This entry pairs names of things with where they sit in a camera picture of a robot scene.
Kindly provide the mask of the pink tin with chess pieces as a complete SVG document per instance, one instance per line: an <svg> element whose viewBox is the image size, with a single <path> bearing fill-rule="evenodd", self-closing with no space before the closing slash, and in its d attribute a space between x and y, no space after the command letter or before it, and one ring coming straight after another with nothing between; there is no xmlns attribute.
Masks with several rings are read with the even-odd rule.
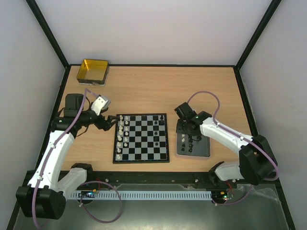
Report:
<svg viewBox="0 0 307 230"><path fill-rule="evenodd" d="M185 158L208 159L211 157L210 138L203 135L177 134L176 155Z"/></svg>

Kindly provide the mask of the black and silver chessboard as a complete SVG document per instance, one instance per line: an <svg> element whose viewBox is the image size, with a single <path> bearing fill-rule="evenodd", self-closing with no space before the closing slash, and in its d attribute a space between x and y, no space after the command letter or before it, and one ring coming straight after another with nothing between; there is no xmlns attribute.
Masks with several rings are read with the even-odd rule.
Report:
<svg viewBox="0 0 307 230"><path fill-rule="evenodd" d="M170 162L167 115L117 114L113 163Z"/></svg>

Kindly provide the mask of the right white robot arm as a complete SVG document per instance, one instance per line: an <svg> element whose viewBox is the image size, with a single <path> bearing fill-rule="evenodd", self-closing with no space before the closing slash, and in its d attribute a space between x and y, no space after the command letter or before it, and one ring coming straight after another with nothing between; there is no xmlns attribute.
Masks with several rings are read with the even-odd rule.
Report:
<svg viewBox="0 0 307 230"><path fill-rule="evenodd" d="M252 185L276 180L271 173L277 172L277 161L264 136L240 133L205 111L196 113L187 102L175 108L175 113L179 117L180 133L214 139L237 154L238 161L222 161L211 168L209 182L213 187L221 187L233 179L246 180Z"/></svg>

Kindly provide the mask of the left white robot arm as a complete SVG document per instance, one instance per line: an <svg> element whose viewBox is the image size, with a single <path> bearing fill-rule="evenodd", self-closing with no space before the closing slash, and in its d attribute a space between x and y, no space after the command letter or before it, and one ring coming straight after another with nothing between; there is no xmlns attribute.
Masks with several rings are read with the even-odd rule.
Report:
<svg viewBox="0 0 307 230"><path fill-rule="evenodd" d="M27 185L20 186L16 199L26 217L59 219L64 212L66 201L71 194L92 173L90 164L76 163L70 171L59 178L62 165L78 131L95 125L98 129L109 130L118 117L104 117L110 100L102 95L84 109L87 97L80 93L70 93L65 97L65 106L51 124L48 144L43 158Z"/></svg>

